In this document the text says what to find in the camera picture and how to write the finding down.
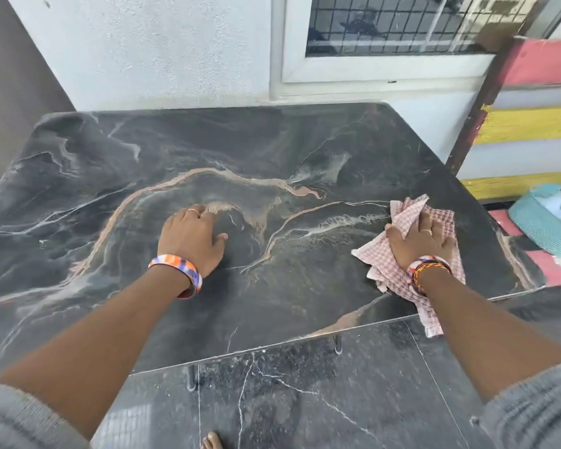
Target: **gold ring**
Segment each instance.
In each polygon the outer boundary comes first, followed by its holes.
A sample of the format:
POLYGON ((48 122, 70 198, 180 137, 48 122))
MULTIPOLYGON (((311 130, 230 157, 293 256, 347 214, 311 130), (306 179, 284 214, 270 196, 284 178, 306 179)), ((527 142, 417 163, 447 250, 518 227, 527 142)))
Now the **gold ring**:
POLYGON ((200 218, 200 217, 201 217, 201 214, 200 214, 199 211, 197 211, 197 210, 195 210, 195 209, 193 209, 193 208, 189 208, 187 211, 185 211, 185 213, 188 213, 189 211, 194 211, 194 212, 197 214, 197 218, 200 218))

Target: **foot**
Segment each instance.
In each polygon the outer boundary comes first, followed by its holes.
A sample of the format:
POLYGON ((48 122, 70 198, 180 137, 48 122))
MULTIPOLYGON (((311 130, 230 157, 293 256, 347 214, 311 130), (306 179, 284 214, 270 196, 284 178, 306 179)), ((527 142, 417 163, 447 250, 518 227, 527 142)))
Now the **foot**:
POLYGON ((202 449, 223 449, 223 445, 220 443, 218 435, 214 432, 210 432, 202 441, 202 449))

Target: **pink checkered rag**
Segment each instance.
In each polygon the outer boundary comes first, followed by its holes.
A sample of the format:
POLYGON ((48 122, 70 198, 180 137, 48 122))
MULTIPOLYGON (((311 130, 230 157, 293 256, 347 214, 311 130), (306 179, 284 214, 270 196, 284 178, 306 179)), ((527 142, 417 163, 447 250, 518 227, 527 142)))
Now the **pink checkered rag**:
MULTIPOLYGON (((443 234, 445 238, 447 236, 452 236, 454 238, 455 218, 453 211, 435 210, 426 206, 427 201, 427 195, 421 195, 415 200, 411 200, 411 198, 408 197, 404 202, 392 200, 391 223, 405 236, 411 224, 418 220, 420 213, 424 210, 430 213, 430 218, 432 220, 439 221, 443 224, 443 234)), ((378 286, 380 291, 385 292, 386 289, 389 288, 399 296, 416 305, 420 321, 424 325, 427 337, 434 337, 443 333, 439 319, 430 305, 428 298, 419 296, 412 291, 410 279, 396 263, 385 232, 382 232, 359 249, 352 250, 351 254, 359 258, 362 262, 372 265, 366 277, 375 280, 376 286, 378 286)), ((461 255, 459 254, 456 238, 450 265, 453 276, 465 284, 465 274, 463 266, 461 265, 461 255)))

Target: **hand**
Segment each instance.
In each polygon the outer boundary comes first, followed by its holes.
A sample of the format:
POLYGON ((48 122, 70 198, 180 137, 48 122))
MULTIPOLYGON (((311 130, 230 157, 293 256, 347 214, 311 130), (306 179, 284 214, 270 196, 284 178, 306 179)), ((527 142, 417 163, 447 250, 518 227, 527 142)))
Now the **hand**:
POLYGON ((207 277, 223 259, 226 233, 217 235, 212 242, 212 229, 217 216, 204 212, 204 205, 183 208, 166 219, 158 255, 177 255, 195 265, 202 277, 207 277))
POLYGON ((385 229, 396 262, 404 271, 424 255, 434 255, 447 262, 451 261, 455 239, 447 238, 443 241, 443 225, 432 221, 426 212, 420 214, 419 222, 411 224, 405 239, 396 226, 387 224, 385 229))

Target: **forearm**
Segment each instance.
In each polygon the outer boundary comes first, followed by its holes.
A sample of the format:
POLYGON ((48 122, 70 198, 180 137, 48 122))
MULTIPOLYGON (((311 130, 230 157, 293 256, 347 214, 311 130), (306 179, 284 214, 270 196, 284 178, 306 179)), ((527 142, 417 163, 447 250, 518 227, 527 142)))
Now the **forearm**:
POLYGON ((486 402, 509 386, 561 363, 561 346, 453 278, 428 268, 420 285, 451 351, 486 402))
POLYGON ((112 405, 150 331, 189 286, 180 271, 155 266, 0 376, 34 395, 90 439, 112 405))

